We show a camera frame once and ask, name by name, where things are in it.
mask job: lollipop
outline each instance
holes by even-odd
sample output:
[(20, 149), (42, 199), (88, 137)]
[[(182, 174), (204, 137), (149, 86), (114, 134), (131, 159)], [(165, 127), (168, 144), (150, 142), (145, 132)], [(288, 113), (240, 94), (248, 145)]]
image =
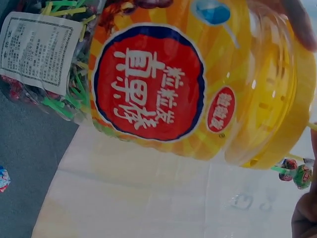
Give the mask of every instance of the lollipop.
[(217, 0), (196, 0), (192, 4), (192, 13), (207, 25), (223, 25), (236, 48), (240, 47), (234, 33), (226, 23), (231, 16), (226, 4), (219, 3)]
[[(283, 163), (281, 164), (281, 168), (284, 169), (289, 169), (289, 170), (295, 170), (297, 169), (297, 163), (296, 160), (293, 159), (284, 159)], [(278, 175), (279, 179), (282, 181), (291, 181), (293, 180), (293, 177), (291, 177), (290, 175), (285, 175), (280, 173)]]
[(278, 171), (280, 174), (291, 176), (298, 189), (305, 189), (309, 187), (313, 177), (312, 170), (306, 165), (300, 165), (295, 170), (284, 169), (279, 166), (274, 166), (271, 169)]
[(0, 192), (4, 192), (9, 186), (11, 180), (8, 171), (0, 166)]

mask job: green lollipop stick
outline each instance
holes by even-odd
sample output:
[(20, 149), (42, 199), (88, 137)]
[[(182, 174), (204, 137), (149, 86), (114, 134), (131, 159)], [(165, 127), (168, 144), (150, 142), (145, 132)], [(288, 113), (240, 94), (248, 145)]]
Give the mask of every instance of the green lollipop stick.
[(297, 170), (288, 170), (288, 169), (285, 169), (285, 168), (281, 168), (279, 166), (273, 166), (271, 169), (274, 170), (274, 171), (279, 172), (280, 174), (290, 175), (292, 177), (294, 177), (297, 174)]

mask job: nutrition label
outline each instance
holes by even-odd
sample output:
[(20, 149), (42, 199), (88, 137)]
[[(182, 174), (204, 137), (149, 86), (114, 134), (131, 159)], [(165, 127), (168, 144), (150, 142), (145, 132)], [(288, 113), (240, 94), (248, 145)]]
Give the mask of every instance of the nutrition label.
[(65, 95), (81, 30), (64, 18), (10, 13), (0, 34), (0, 74)]

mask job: white chinese characters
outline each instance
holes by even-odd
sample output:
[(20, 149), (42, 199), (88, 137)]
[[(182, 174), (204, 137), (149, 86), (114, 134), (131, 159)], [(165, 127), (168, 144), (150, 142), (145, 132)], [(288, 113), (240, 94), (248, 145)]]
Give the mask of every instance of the white chinese characters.
[(227, 93), (220, 93), (216, 101), (216, 107), (212, 114), (209, 128), (214, 127), (217, 131), (223, 130), (224, 120), (228, 115), (228, 107), (231, 105), (232, 96)]
[(156, 78), (158, 69), (165, 69), (165, 63), (157, 60), (158, 54), (147, 51), (131, 51), (129, 48), (126, 52), (114, 52), (116, 58), (125, 59), (125, 63), (119, 63), (116, 66), (118, 71), (124, 71), (125, 76), (138, 76), (142, 78)]
[[(126, 119), (136, 130), (157, 127), (160, 122), (174, 123), (177, 91), (184, 85), (182, 69), (158, 61), (157, 52), (127, 48), (124, 53), (116, 51), (113, 55), (124, 59), (124, 63), (116, 65), (118, 72), (124, 72), (124, 77), (117, 76), (111, 83), (116, 91), (113, 97), (121, 99), (121, 104), (113, 109), (115, 116)], [(150, 87), (158, 85), (154, 80), (159, 80), (160, 87), (148, 92)]]

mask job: lollipop stick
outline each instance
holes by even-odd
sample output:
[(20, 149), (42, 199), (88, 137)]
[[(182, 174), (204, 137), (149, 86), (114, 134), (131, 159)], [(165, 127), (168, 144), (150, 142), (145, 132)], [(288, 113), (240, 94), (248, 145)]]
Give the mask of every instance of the lollipop stick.
[(315, 124), (309, 122), (309, 123), (307, 124), (307, 126), (310, 127), (311, 129), (317, 131), (317, 125), (315, 125)]
[(227, 25), (227, 23), (223, 24), (223, 27), (226, 29), (226, 31), (228, 32), (228, 34), (230, 35), (233, 43), (235, 44), (236, 48), (240, 48), (240, 45), (237, 41), (236, 36), (233, 34), (233, 32), (231, 31), (230, 27)]
[(293, 155), (291, 153), (287, 153), (286, 157), (292, 158), (292, 159), (300, 161), (300, 162), (304, 162), (304, 159), (302, 157), (297, 156), (297, 155)]
[(271, 170), (277, 171), (277, 172), (279, 172), (280, 174), (283, 174), (283, 175), (290, 175), (291, 174), (290, 170), (281, 168), (279, 166), (273, 166), (271, 168)]

